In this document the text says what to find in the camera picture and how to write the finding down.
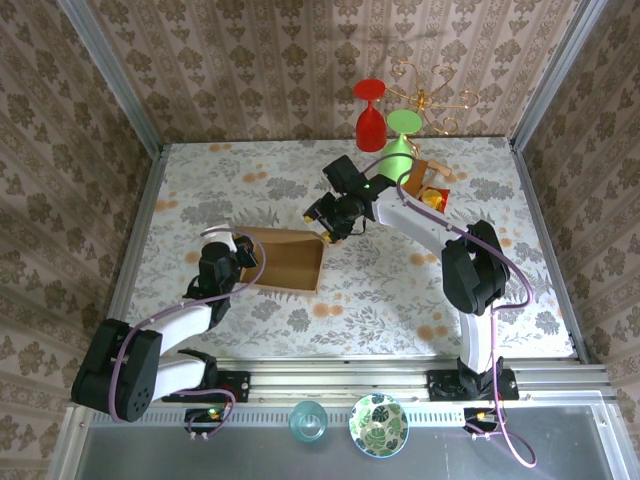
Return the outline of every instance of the metal frame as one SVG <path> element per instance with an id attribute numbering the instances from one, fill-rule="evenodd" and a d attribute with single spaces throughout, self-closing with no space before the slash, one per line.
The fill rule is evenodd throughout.
<path id="1" fill-rule="evenodd" d="M 511 140 L 516 150 L 524 150 L 606 6 L 605 0 L 582 0 L 576 8 L 567 30 L 513 132 Z"/>
<path id="2" fill-rule="evenodd" d="M 59 3 L 78 32 L 80 41 L 87 47 L 91 58 L 102 73 L 109 89 L 131 122 L 149 156 L 156 158 L 162 149 L 160 135 L 147 116 L 86 0 L 60 0 Z"/>
<path id="3" fill-rule="evenodd" d="M 637 459 L 624 421 L 615 403 L 605 367 L 580 365 L 576 360 L 511 360 L 506 365 L 516 372 L 519 401 L 505 402 L 505 407 L 541 408 L 560 406 L 589 406 L 598 427 L 609 466 L 616 479 L 640 479 Z M 384 391 L 396 397 L 412 414 L 428 415 L 435 411 L 453 414 L 448 426 L 458 426 L 456 412 L 462 407 L 489 407 L 488 401 L 428 402 L 425 385 L 426 371 L 434 368 L 455 368 L 452 359 L 406 358 L 395 360 L 340 359 L 222 359 L 221 369 L 242 369 L 252 373 L 252 387 L 247 404 L 238 405 L 239 418 L 227 428 L 243 426 L 286 427 L 285 415 L 290 408 L 305 399 L 320 401 L 328 412 L 335 415 L 338 424 L 353 403 L 371 391 Z M 176 426 L 184 410 L 206 404 L 157 404 L 152 406 L 141 425 Z M 425 418 L 421 426 L 443 426 L 429 423 Z M 47 478 L 72 479 L 82 456 L 87 430 L 92 428 L 135 428 L 115 425 L 99 412 L 85 407 L 69 408 L 56 446 L 54 462 Z"/>
<path id="4" fill-rule="evenodd" d="M 580 326 L 578 325 L 578 320 L 576 319 L 573 307 L 571 306 L 569 292 L 567 292 L 567 287 L 562 278 L 560 265 L 558 264 L 558 259 L 553 251 L 551 237 L 549 236 L 549 231 L 547 230 L 547 226 L 544 222 L 542 210 L 540 209 L 540 204 L 538 203 L 538 198 L 533 188 L 529 171 L 525 165 L 522 151 L 517 146 L 512 146 L 511 148 L 513 161 L 515 162 L 516 169 L 518 170 L 522 190 L 524 191 L 524 196 L 529 204 L 531 218 L 533 219 L 533 224 L 538 234 L 538 238 L 540 239 L 540 247 L 542 248 L 544 259 L 547 262 L 549 276 L 551 277 L 551 282 L 553 283 L 553 288 L 556 292 L 556 297 L 558 298 L 558 304 L 562 311 L 562 318 L 573 341 L 573 348 L 582 363 L 590 363 L 589 353 L 587 352 L 587 347 L 585 346 L 584 338 L 582 336 Z"/>
<path id="5" fill-rule="evenodd" d="M 149 177 L 140 200 L 136 220 L 133 224 L 131 237 L 129 237 L 129 245 L 122 260 L 122 268 L 118 276 L 118 282 L 113 292 L 111 305 L 107 312 L 108 318 L 124 319 L 129 310 L 131 296 L 133 295 L 133 287 L 135 285 L 138 268 L 142 260 L 142 253 L 147 241 L 153 210 L 164 179 L 164 171 L 167 167 L 169 154 L 171 153 L 171 145 L 167 145 L 162 152 L 156 156 L 155 161 L 151 164 Z"/>

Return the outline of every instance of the clear blue glass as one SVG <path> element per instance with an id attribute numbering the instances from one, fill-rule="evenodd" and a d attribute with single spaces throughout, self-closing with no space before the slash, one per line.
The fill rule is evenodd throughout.
<path id="1" fill-rule="evenodd" d="M 328 421 L 322 405 L 311 401 L 300 402 L 289 415 L 289 428 L 301 442 L 313 442 L 322 436 Z"/>

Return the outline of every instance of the patterned wallpaper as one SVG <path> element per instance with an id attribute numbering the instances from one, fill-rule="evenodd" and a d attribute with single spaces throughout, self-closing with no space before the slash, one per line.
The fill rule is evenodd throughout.
<path id="1" fill-rule="evenodd" d="M 413 75 L 456 70 L 437 96 L 464 135 L 505 135 L 519 120 L 577 0 L 89 0 L 165 143 L 350 138 L 378 77 L 411 93 Z M 440 85 L 425 78 L 427 91 Z M 404 100 L 388 97 L 382 110 Z M 433 111 L 436 119 L 446 116 Z M 422 135 L 435 132 L 425 127 Z"/>
<path id="2" fill-rule="evenodd" d="M 0 478 L 44 478 L 148 167 L 55 2 L 0 1 Z"/>
<path id="3" fill-rule="evenodd" d="M 609 2 L 525 158 L 587 346 L 640 452 L 639 2 Z"/>

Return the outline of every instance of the green leaf pattern bowl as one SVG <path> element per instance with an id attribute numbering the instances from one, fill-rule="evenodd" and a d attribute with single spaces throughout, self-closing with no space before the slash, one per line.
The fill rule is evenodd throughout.
<path id="1" fill-rule="evenodd" d="M 389 395 L 362 397 L 351 409 L 349 432 L 356 446 L 374 458 L 398 453 L 409 437 L 407 415 Z"/>

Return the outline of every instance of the white floral mat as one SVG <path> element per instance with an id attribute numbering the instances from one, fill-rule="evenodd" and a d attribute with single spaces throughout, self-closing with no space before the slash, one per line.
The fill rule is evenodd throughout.
<path id="1" fill-rule="evenodd" d="M 500 316 L 500 354 L 572 355 L 538 237 L 508 145 L 502 138 L 417 140 L 422 157 L 453 169 L 446 214 L 494 225 L 503 249 L 536 293 L 526 311 Z M 198 273 L 199 233 L 235 225 L 308 229 L 302 213 L 329 191 L 321 170 L 347 154 L 359 167 L 376 157 L 354 141 L 186 144 L 171 149 L 128 321 L 180 301 Z M 369 223 L 367 233 L 329 247 L 317 295 L 252 290 L 232 298 L 213 330 L 186 342 L 224 357 L 457 355 L 457 311 L 442 292 L 440 263 L 401 232 Z M 515 280 L 506 300 L 524 297 Z"/>

